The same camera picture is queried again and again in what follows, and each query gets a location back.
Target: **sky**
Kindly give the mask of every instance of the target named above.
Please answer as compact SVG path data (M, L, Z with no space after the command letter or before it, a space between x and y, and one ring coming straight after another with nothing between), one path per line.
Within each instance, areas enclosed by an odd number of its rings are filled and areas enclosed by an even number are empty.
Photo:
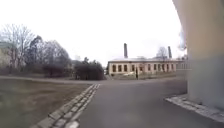
M178 49L181 25L172 0L0 0L0 26L26 25L44 40L57 40L70 58L109 60L154 57L159 47Z

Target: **road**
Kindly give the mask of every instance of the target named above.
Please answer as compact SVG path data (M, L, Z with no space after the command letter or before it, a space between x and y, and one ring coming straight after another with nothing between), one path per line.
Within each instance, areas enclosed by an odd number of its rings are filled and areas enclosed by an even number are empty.
M78 119L79 128L224 128L164 100L186 93L186 81L103 82Z

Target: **paved path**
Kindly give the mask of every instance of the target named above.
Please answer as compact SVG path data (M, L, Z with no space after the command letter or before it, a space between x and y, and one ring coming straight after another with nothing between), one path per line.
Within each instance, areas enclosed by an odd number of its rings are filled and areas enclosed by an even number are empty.
M80 116L79 128L224 128L164 100L186 92L181 80L103 84Z

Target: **roof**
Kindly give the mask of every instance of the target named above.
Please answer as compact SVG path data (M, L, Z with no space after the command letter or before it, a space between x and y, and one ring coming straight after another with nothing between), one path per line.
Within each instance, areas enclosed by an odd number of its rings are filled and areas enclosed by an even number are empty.
M158 62L158 61L164 61L162 58L118 58L110 60L109 62ZM180 61L173 58L168 58L165 61Z
M9 47L10 45L11 45L10 43L0 42L0 48L7 48L7 47Z

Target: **lawn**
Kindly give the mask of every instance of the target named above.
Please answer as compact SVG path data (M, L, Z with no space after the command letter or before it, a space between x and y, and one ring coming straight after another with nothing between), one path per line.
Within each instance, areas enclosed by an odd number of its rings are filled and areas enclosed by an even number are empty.
M0 79L0 128L28 128L88 86Z

